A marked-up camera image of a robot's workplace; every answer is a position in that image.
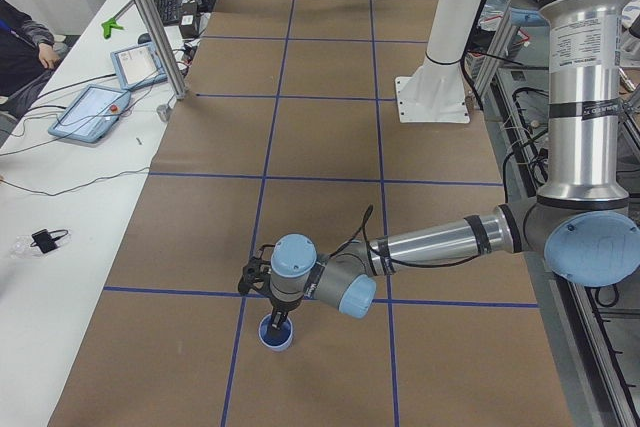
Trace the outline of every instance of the person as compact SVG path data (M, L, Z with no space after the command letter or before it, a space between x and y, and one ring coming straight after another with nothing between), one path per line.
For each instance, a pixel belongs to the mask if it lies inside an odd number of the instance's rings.
M60 61L53 45L44 25L0 0L0 96L9 98L0 110L26 113Z

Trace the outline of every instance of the keyboard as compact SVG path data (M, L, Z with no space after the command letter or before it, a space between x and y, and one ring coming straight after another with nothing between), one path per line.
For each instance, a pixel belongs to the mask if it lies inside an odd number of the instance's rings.
M173 25L180 22L182 0L153 0L160 14L162 25Z

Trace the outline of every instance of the tablet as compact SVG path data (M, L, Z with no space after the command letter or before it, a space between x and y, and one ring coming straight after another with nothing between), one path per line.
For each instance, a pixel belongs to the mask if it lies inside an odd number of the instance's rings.
M129 105L131 92L88 85L48 132L64 139L94 143L102 138Z
M111 60L120 87L125 90L136 90L167 78L153 42L112 52Z

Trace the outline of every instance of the grid line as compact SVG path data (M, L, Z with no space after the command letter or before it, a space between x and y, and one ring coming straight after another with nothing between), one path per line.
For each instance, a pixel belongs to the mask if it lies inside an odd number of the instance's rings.
M157 177L202 177L213 179L247 179L247 180L278 180L293 182L350 182L350 183L381 183L381 184L408 184L408 185L442 185L460 187L502 187L501 182L472 182L456 180L405 180L405 179L357 179L340 177L304 177L287 175L248 175L248 174L215 174L204 172L159 172L152 171L148 175Z
M291 0L291 8L289 11L289 24L287 26L287 36L284 40L284 49L282 52L282 62L280 64L280 77L278 79L278 90L276 92L276 96L275 96L275 105L274 105L274 109L273 109L273 117L271 120L271 130L269 132L269 141L267 143L267 152L265 155L265 160L264 160L264 170L262 171L262 181L260 184L260 194L258 197L258 207L256 209L256 218L255 218L255 222L254 222L254 226L253 226L253 235L251 238L251 247L249 250L249 257L251 255L253 255L253 252L255 250L255 246L256 246L256 239L258 236L258 227L260 225L260 215L262 213L262 202L264 200L264 190L265 190L265 186L267 183L267 172L269 170L269 160L271 157L271 146L273 143L273 135L275 132L275 128L276 128L276 120L278 117L278 106L280 104L280 93L282 92L282 80L284 77L284 70L285 70L285 64L286 64L286 60L287 60L287 48L289 46L289 35L291 34L291 24L292 24L292 20L293 20L293 12L294 12L294 8L295 8L295 4L296 4L296 0ZM235 374L235 366L236 366L236 360L237 360L237 354L238 354L238 348L240 345L240 334L242 332L242 323L243 323L243 319L244 319L244 310L245 310L245 306L246 306L246 302L247 299L243 298L241 303L240 303L240 312L238 313L238 323L236 325L236 335L234 338L234 343L233 343L233 354L231 357L231 364L229 366L229 377L227 380L227 391L225 394L225 399L224 399L224 407L222 410L222 418L220 419L220 427L225 427L226 423L227 423L227 416L229 413L229 404L231 401L231 393L232 393L232 389L233 389L233 377Z
M285 37L260 37L260 36L252 36L252 35L202 35L202 39L219 39L219 40L285 40ZM331 39L324 37L292 37L289 41L294 42L360 42L360 43L370 43L370 39ZM387 44L420 44L426 45L426 40L376 40L378 43L387 43Z
M206 94L196 92L196 97L214 97L223 99L297 99L297 100L339 100L341 102L360 101L360 102L395 102L395 98L383 97L376 99L375 97L331 97L323 95L268 95L268 94Z
M148 295L184 295L194 297L220 297L227 299L241 299L237 292L209 291L209 290L183 290L183 289L157 289L148 287L125 287L116 285L106 285L103 290L107 292L118 292L126 294L148 294ZM249 294L248 298L261 299L258 294ZM305 302L319 302L309 297L304 298ZM483 302L472 300L426 300L426 299L373 299L374 304L394 304L394 305L431 305L449 307L486 307L501 309L538 309L539 305L531 302Z
M373 0L369 0L369 17L371 21L371 55L373 61L373 85L375 88L376 97L376 128L378 131L378 161L380 163L380 196L382 200L382 226L384 235L389 235L389 229L387 225L387 201L385 195L384 184L384 154L382 147L382 122L380 118L380 101L378 94L378 62L376 57L376 34L375 34L375 19L373 13ZM389 321L389 357L391 364L391 391L393 401L393 422L395 427L400 427L400 402L398 399L398 371L396 365L396 336L395 336L395 324L393 320L393 295L391 291L391 277L387 276L387 316Z

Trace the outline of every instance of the white table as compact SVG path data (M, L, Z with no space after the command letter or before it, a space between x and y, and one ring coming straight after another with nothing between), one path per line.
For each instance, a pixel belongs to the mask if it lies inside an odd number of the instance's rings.
M43 92L113 72L109 53L135 45L146 31L132 7L119 19L125 30L103 39L100 24L126 2L105 2ZM166 30L172 47L180 47L178 27ZM118 86L115 78L99 82ZM46 96L39 103L68 105L83 87ZM147 90L134 92L133 100ZM172 96L168 83L154 86L97 145L59 141L0 156L0 175L30 189L57 192L100 176L146 167L166 126L156 107ZM27 117L48 112L60 111L43 108ZM0 154L51 140L46 130L53 120L27 121L26 135L9 138ZM58 197L0 184L0 426L47 424L145 179L145 173L121 176ZM16 237L44 228L68 229L68 244L42 257L10 255Z

